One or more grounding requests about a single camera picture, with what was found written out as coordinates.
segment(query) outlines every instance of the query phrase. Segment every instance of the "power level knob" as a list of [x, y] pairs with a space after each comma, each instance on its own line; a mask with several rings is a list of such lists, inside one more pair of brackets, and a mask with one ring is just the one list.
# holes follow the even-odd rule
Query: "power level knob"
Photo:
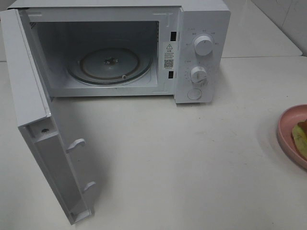
[[213, 38], [208, 35], [201, 35], [194, 41], [195, 52], [200, 56], [208, 55], [213, 49]]
[[194, 84], [204, 83], [207, 80], [207, 76], [208, 74], [204, 67], [197, 66], [191, 70], [191, 81]]

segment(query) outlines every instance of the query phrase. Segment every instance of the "pink plate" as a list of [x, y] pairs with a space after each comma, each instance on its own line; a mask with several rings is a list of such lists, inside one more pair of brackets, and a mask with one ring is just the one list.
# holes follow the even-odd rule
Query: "pink plate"
[[277, 128], [277, 138], [283, 151], [296, 163], [307, 169], [307, 159], [295, 147], [292, 129], [300, 121], [307, 119], [307, 104], [293, 106], [280, 117]]

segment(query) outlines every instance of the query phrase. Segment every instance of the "qr code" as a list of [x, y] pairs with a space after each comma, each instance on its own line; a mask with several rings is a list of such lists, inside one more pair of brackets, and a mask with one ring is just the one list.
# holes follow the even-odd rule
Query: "qr code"
[[173, 59], [166, 59], [164, 60], [164, 68], [172, 68], [174, 66], [174, 60]]

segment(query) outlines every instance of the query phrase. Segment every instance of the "sticker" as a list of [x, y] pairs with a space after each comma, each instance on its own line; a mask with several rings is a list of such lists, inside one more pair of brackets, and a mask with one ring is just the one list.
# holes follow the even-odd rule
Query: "sticker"
[[176, 52], [178, 51], [177, 42], [163, 42], [163, 69], [174, 70]]

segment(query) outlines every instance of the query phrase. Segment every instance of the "control panel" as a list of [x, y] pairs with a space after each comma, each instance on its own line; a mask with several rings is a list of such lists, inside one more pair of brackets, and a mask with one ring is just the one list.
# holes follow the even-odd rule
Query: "control panel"
[[183, 12], [176, 103], [212, 100], [229, 18], [229, 11]]

